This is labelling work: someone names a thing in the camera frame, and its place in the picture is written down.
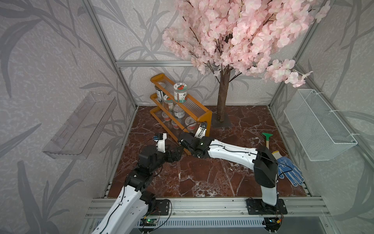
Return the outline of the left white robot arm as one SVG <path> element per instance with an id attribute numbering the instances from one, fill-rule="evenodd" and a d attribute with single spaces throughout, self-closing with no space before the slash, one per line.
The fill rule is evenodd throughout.
<path id="1" fill-rule="evenodd" d="M 161 152 L 156 146 L 147 145 L 139 153 L 136 167 L 127 176 L 121 192 L 93 231 L 94 234 L 129 234 L 147 213 L 155 208 L 154 194 L 147 191 L 154 172 L 164 163 L 181 159 L 183 147 Z"/>

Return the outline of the orange wooden three-tier shelf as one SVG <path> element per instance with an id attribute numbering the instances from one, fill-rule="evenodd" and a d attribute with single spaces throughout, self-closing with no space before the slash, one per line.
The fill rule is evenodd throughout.
<path id="1" fill-rule="evenodd" d="M 178 119 L 175 117 L 173 111 L 168 111 L 164 105 L 163 102 L 160 103 L 157 100 L 156 93 L 152 94 L 150 96 L 151 100 L 156 104 L 156 107 L 153 108 L 150 113 L 151 115 L 156 119 L 156 121 L 161 124 L 161 126 L 164 128 L 164 130 L 168 133 L 168 137 L 171 137 L 175 141 L 178 140 L 178 137 L 182 131 L 184 132 L 190 132 L 186 129 L 185 120 L 187 117 L 192 117 L 194 120 L 196 120 L 197 125 L 196 128 L 191 131 L 190 133 L 196 133 L 197 129 L 200 126 L 200 123 L 206 122 L 207 123 L 207 130 L 206 130 L 206 136 L 208 137 L 210 135 L 211 130 L 211 121 L 212 121 L 212 111 L 208 110 L 204 105 L 202 105 L 198 100 L 196 100 L 194 97 L 192 97 L 189 92 L 187 94 L 187 100 L 184 103 L 178 103 L 174 100 L 174 93 L 173 93 L 173 85 L 176 84 L 171 79 L 169 79 L 165 74 L 159 74 L 151 78 L 151 82 L 153 85 L 157 85 L 160 87 L 163 92 L 168 95 L 174 102 L 175 105 L 179 105 L 183 110 L 185 111 L 185 116 L 182 119 Z M 165 122 L 162 117 L 162 112 L 166 112 L 170 118 L 171 121 L 179 121 L 180 129 L 175 130 L 172 127 L 171 121 Z"/>

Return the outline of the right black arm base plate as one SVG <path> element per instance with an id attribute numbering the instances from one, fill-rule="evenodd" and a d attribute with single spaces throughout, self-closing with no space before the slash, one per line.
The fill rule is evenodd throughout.
<path id="1" fill-rule="evenodd" d="M 288 214 L 283 199 L 278 199 L 275 206 L 266 204 L 262 199 L 248 198 L 246 207 L 249 215 L 286 215 Z"/>

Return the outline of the tall jar strawberry lid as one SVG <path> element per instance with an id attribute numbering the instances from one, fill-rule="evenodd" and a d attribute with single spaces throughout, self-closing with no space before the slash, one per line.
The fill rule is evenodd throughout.
<path id="1" fill-rule="evenodd" d="M 188 86 L 185 83 L 178 82 L 173 85 L 174 100 L 178 103 L 184 103 L 187 100 Z"/>

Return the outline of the small clear tub pink label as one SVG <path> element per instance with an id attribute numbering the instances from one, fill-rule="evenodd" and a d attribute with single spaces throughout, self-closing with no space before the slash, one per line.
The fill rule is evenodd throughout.
<path id="1" fill-rule="evenodd" d="M 188 131 L 193 131 L 196 128 L 197 122 L 192 117 L 187 117 L 185 120 L 186 129 Z"/>

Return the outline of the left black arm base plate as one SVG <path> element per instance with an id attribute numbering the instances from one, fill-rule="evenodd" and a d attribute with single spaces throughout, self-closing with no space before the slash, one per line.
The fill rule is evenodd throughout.
<path id="1" fill-rule="evenodd" d="M 157 199 L 151 215 L 165 216 L 171 212 L 171 201 L 169 199 Z"/>

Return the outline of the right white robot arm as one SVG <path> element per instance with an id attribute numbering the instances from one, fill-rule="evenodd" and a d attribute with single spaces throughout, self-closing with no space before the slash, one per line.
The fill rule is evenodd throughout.
<path id="1" fill-rule="evenodd" d="M 260 185 L 263 203 L 275 206 L 278 202 L 278 162 L 265 146 L 245 148 L 221 142 L 212 137 L 194 137 L 183 132 L 178 143 L 196 158 L 213 158 L 240 164 L 254 172 Z"/>

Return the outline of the clear jar red label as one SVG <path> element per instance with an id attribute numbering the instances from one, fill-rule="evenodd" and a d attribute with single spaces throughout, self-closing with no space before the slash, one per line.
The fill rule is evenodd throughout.
<path id="1" fill-rule="evenodd" d="M 173 108 L 174 108 L 174 102 L 173 102 L 173 100 L 172 100 L 168 95 L 166 95 L 166 94 L 163 96 L 163 105 L 164 105 L 164 107 L 165 107 L 168 111 L 170 111 L 170 112 L 173 111 Z"/>

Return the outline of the green silver-top tin can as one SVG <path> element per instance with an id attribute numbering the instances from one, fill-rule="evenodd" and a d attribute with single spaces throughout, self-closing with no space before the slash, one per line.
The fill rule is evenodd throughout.
<path id="1" fill-rule="evenodd" d="M 183 110 L 183 108 L 181 108 L 179 105 L 174 106 L 173 113 L 174 113 L 175 117 L 178 118 L 178 119 L 182 119 L 186 114 L 185 111 Z"/>

